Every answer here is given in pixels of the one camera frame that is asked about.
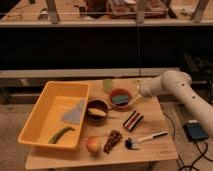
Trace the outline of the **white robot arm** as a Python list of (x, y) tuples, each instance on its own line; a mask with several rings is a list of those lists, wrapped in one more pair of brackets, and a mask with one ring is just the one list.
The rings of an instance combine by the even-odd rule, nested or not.
[(182, 102), (193, 117), (213, 138), (213, 106), (191, 88), (191, 76), (185, 72), (168, 70), (160, 76), (143, 79), (137, 86), (143, 98), (170, 93)]

